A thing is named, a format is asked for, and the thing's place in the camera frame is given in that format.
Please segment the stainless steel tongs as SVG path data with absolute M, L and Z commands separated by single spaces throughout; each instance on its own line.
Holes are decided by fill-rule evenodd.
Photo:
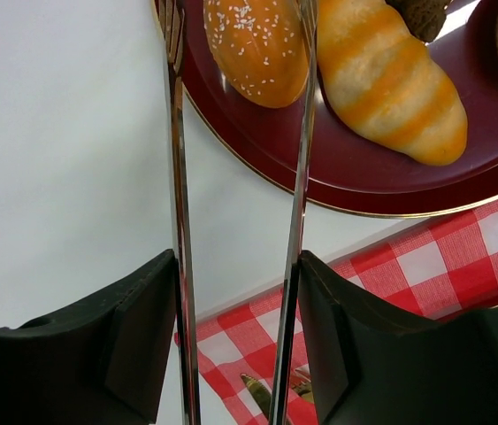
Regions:
M 152 14 L 160 24 L 166 58 L 165 94 L 168 111 L 170 149 L 173 251 L 178 265 L 178 333 L 180 341 L 180 377 L 183 421 L 201 421 L 197 343 L 195 332 L 195 297 L 191 258 L 191 238 L 188 211 L 188 181 L 183 133 L 184 49 L 186 46 L 186 12 L 181 1 L 154 1 Z M 302 250 L 307 188 L 309 181 L 310 148 L 313 136 L 317 86 L 317 4 L 300 1 L 297 17 L 303 30 L 304 51 L 308 60 L 295 191 L 287 245 L 286 271 L 283 282 L 280 324 L 268 422 L 287 423 L 287 390 L 291 369 L 295 328 L 295 312 L 300 281 L 299 255 Z

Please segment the sesame bun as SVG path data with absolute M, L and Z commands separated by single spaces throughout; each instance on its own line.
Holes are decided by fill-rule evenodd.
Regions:
M 250 102 L 279 109 L 303 93 L 309 65 L 296 1 L 205 1 L 203 28 L 218 68 Z

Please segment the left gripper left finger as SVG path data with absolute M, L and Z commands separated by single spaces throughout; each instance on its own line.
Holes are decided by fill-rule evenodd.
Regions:
M 151 424 L 175 317 L 174 256 L 0 328 L 0 424 Z

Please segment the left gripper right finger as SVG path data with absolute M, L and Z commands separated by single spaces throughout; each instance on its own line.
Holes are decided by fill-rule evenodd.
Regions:
M 498 424 L 498 308 L 439 322 L 343 279 L 309 251 L 299 307 L 322 424 Z

